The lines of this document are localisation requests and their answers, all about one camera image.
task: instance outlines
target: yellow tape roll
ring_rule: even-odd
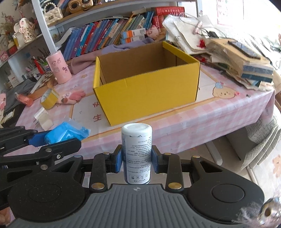
[[[57,102],[59,94],[54,89],[48,89],[40,99],[43,108],[49,110]]]

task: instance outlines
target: blue plastic bag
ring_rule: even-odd
[[[87,138],[89,134],[89,129],[80,126],[72,119],[68,119],[46,134],[44,140],[47,144],[53,144],[72,138],[82,140]]]

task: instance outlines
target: white canister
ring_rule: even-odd
[[[126,124],[121,128],[124,179],[128,184],[150,180],[152,128],[148,124]]]

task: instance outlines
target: quilted mini purse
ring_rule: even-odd
[[[49,10],[48,12],[46,12],[46,8],[47,8],[48,5],[53,5],[54,8]],[[51,23],[53,23],[53,22],[55,22],[59,19],[62,19],[64,17],[62,15],[61,9],[59,7],[57,7],[55,5],[55,3],[52,3],[52,2],[48,2],[45,5],[43,11],[44,11],[44,18],[45,18],[45,21],[46,21],[47,25],[49,25],[49,24],[51,24]]]

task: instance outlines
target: pink cup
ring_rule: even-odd
[[[72,75],[61,51],[57,51],[55,54],[49,55],[46,60],[58,84],[66,83],[69,79],[71,79]]]

